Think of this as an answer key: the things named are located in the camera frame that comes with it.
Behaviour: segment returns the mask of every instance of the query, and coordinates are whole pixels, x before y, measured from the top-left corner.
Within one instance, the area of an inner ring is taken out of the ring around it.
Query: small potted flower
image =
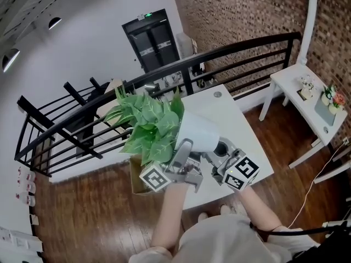
[[[336,94],[336,88],[334,85],[330,85],[324,88],[324,92],[322,93],[321,101],[324,105],[328,106],[333,103],[333,97]]]
[[[310,99],[312,97],[312,90],[314,89],[313,79],[310,75],[307,75],[306,77],[301,77],[301,83],[303,85],[301,94],[306,99]]]
[[[335,115],[339,110],[343,110],[345,105],[345,98],[341,93],[336,93],[332,99],[332,103],[329,104],[328,109],[330,113]]]

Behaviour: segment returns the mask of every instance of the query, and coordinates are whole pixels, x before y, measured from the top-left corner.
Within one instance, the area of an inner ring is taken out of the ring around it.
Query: wall outlet
[[[345,145],[348,145],[350,142],[349,142],[349,138],[346,136],[342,142],[345,144]]]

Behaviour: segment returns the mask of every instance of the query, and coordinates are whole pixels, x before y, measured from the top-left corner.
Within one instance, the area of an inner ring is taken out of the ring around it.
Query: door
[[[123,29],[145,73],[179,60],[176,43],[165,10],[133,20]]]

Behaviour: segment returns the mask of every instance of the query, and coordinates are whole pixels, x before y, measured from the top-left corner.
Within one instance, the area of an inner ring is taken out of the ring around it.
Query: brick wall
[[[308,0],[175,0],[180,19],[187,35],[197,41],[200,52],[211,50],[221,45],[239,42],[251,38],[278,33],[299,31],[303,34],[307,16]],[[308,52],[307,65],[327,84],[335,84],[347,98],[347,111],[351,116],[351,0],[318,0],[318,11],[313,39]],[[286,44],[275,44],[280,48]],[[258,53],[271,50],[249,50],[240,54],[226,56],[206,65],[208,70],[232,63]],[[299,41],[295,41],[290,63],[296,61]],[[240,73],[249,68],[279,60],[275,56],[268,60],[238,67],[221,73],[222,79]],[[241,82],[229,83],[228,87],[247,82],[255,77],[277,71],[270,71],[251,76]],[[345,136],[351,137],[351,117],[342,126],[335,137],[336,146]]]

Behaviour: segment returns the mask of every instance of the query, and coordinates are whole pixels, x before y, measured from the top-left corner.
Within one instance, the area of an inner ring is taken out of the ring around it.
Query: person
[[[263,262],[283,263],[319,244],[309,236],[269,236],[263,242],[250,228],[250,221],[264,231],[301,231],[282,225],[277,215],[260,199],[251,187],[238,192],[249,218],[231,214],[223,205],[221,214],[208,218],[199,216],[199,222],[188,229],[180,239],[179,250],[173,257],[177,244],[187,184],[167,187],[160,218],[151,239],[151,247],[133,255],[129,263],[220,263]]]

